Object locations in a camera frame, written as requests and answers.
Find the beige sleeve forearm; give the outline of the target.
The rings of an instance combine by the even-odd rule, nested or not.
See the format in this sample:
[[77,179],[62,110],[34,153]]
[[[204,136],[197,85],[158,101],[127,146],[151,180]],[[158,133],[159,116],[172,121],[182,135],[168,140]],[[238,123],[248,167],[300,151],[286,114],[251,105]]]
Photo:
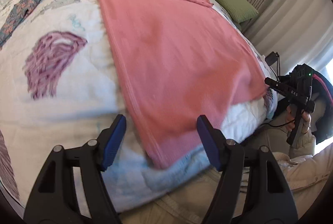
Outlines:
[[267,146],[279,164],[293,193],[298,216],[314,203],[332,172],[332,144],[315,154],[316,138],[305,134],[297,149],[286,143],[281,130],[263,130],[245,140],[249,148]]

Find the person's right hand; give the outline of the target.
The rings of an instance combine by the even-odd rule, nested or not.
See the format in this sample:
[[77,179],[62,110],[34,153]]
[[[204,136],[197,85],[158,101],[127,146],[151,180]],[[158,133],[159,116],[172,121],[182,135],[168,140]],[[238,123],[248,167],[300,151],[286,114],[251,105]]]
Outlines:
[[[304,122],[303,122],[303,125],[302,125],[301,132],[303,134],[307,134],[310,130],[310,127],[311,127],[311,115],[308,112],[304,112],[302,114],[302,118],[303,118]],[[292,131],[295,128],[295,123],[292,122],[294,119],[295,118],[292,115],[291,106],[289,105],[287,107],[287,113],[286,113],[286,122],[289,122],[286,125],[286,129],[287,129],[288,132]]]

